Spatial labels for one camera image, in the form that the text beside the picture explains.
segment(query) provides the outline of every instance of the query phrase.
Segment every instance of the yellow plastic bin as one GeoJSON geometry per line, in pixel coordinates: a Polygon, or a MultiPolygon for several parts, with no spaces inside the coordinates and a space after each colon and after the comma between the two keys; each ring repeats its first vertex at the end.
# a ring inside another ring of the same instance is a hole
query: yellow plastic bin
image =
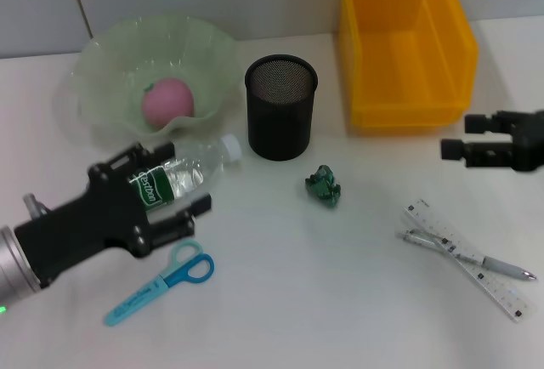
{"type": "Polygon", "coordinates": [[[470,105],[478,45],[458,0],[342,0],[338,49],[355,129],[440,127],[470,105]]]}

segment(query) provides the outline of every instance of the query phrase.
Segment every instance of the black mesh pen holder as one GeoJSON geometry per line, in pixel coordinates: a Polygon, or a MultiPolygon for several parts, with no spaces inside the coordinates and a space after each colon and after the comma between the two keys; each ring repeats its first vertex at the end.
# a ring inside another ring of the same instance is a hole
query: black mesh pen holder
{"type": "Polygon", "coordinates": [[[271,161],[287,161],[309,144],[317,74],[298,57],[275,54],[247,69],[249,145],[271,161]]]}

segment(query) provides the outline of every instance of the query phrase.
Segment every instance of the plastic water bottle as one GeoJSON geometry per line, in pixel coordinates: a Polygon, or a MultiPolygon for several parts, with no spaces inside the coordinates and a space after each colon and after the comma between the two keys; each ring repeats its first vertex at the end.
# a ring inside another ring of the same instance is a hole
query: plastic water bottle
{"type": "Polygon", "coordinates": [[[144,169],[130,179],[148,212],[193,195],[225,163],[241,159],[238,139],[230,134],[210,143],[188,142],[175,148],[175,159],[144,169]]]}

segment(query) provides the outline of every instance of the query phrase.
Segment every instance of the white ruler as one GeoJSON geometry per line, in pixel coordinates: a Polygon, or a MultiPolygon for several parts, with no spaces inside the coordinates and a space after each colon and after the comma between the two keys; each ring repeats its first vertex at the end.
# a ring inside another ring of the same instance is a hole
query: white ruler
{"type": "Polygon", "coordinates": [[[507,279],[481,265],[464,260],[467,255],[476,260],[480,257],[483,259],[484,255],[443,220],[428,202],[423,199],[412,202],[405,208],[405,212],[418,229],[427,233],[426,238],[461,267],[465,275],[484,290],[513,321],[523,321],[530,315],[532,308],[529,300],[507,279]]]}

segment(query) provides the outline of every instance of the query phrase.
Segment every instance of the bottle label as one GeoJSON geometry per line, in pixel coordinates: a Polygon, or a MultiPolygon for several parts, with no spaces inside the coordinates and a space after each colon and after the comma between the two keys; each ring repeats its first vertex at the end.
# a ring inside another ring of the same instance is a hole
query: bottle label
{"type": "Polygon", "coordinates": [[[138,192],[146,211],[174,200],[172,187],[163,167],[139,171],[130,179],[130,184],[138,192]]]}

